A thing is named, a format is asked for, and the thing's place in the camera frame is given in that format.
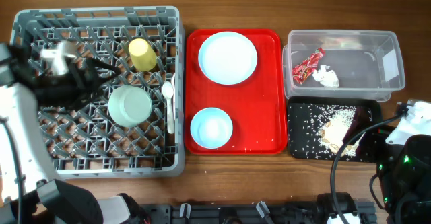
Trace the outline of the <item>white plastic spoon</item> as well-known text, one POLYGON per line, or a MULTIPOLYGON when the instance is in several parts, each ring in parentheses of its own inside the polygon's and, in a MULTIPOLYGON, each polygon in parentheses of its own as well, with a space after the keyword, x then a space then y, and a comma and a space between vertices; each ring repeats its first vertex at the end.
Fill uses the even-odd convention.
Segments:
POLYGON ((174 88, 169 81, 165 81, 162 86, 162 95, 166 99, 166 107, 167 107, 167 130, 169 134, 174 134, 174 114, 173 114, 173 107, 172 107, 172 98, 174 95, 174 88))

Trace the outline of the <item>light blue plate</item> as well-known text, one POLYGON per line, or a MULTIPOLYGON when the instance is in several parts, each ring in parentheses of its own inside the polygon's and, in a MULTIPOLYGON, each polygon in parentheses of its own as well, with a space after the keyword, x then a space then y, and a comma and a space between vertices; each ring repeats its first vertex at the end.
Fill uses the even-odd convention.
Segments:
POLYGON ((257 68, 258 55, 246 36, 232 31, 208 37, 198 52, 201 72, 220 85, 236 85, 246 81, 257 68))

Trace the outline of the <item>small light blue bowl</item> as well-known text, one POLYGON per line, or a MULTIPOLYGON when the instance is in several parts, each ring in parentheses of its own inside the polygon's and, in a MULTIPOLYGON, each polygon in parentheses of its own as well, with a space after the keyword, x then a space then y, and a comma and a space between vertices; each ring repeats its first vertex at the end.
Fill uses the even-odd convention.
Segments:
POLYGON ((192 118, 190 133, 198 146, 218 149, 230 140, 233 122, 230 116, 219 108, 204 108, 192 118))

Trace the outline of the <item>red snack wrapper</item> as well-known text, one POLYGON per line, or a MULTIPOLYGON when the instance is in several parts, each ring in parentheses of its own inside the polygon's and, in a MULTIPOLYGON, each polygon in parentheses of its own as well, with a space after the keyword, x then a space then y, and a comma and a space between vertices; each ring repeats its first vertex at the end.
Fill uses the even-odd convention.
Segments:
POLYGON ((325 51, 320 47, 317 48, 307 59, 292 69, 293 80, 302 85, 307 78, 316 70, 319 60, 323 58, 325 51))

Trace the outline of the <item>green bowl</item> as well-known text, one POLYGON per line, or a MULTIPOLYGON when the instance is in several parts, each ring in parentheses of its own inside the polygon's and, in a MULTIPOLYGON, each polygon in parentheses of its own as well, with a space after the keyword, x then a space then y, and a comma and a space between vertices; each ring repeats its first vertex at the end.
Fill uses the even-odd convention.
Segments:
POLYGON ((108 113, 116 124, 130 128, 147 120, 152 106, 152 99, 144 89, 124 85, 109 96, 108 113))

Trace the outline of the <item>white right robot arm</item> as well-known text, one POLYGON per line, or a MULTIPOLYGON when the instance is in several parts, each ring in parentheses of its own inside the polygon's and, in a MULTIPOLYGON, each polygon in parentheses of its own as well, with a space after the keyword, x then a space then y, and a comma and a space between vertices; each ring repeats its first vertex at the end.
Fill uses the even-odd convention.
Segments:
POLYGON ((366 124, 365 113, 355 111, 353 121, 339 148, 331 168, 331 207, 329 221, 349 223, 335 189, 335 174, 342 152, 362 135, 371 133, 390 122, 399 121, 397 127, 385 139, 388 147, 400 145, 396 156, 376 156, 376 174, 383 194, 383 203, 376 202, 386 210, 394 223, 430 222, 430 107, 429 103, 417 101, 401 104, 394 117, 381 122, 366 124))

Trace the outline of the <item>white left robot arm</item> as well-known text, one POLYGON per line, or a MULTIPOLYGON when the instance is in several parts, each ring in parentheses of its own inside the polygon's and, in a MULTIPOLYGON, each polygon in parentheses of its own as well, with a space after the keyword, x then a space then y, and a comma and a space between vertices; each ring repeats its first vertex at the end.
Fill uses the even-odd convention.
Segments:
POLYGON ((86 57, 74 62, 75 45, 62 41, 40 53, 51 75, 35 76, 26 49, 1 44, 2 223, 150 223, 150 214, 125 193, 98 200, 66 183, 44 144, 38 111, 59 106, 65 114, 99 98, 101 87, 119 76, 118 67, 86 57))

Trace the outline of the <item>white napkin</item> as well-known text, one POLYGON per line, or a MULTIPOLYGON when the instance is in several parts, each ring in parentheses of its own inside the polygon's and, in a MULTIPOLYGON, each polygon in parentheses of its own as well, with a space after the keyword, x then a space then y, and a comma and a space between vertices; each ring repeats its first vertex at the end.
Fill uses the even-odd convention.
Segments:
POLYGON ((312 74, 315 81, 319 82, 323 87, 338 88, 339 79, 334 70, 330 70, 329 66, 321 65, 320 69, 312 74))

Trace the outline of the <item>yellow cup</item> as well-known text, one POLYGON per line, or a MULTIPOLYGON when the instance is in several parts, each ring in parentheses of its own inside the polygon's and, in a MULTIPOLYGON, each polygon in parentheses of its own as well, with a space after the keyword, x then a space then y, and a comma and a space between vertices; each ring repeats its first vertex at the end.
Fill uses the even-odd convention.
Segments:
POLYGON ((157 65, 157 55, 147 40, 136 38, 129 43, 129 54, 138 71, 151 71, 157 65))

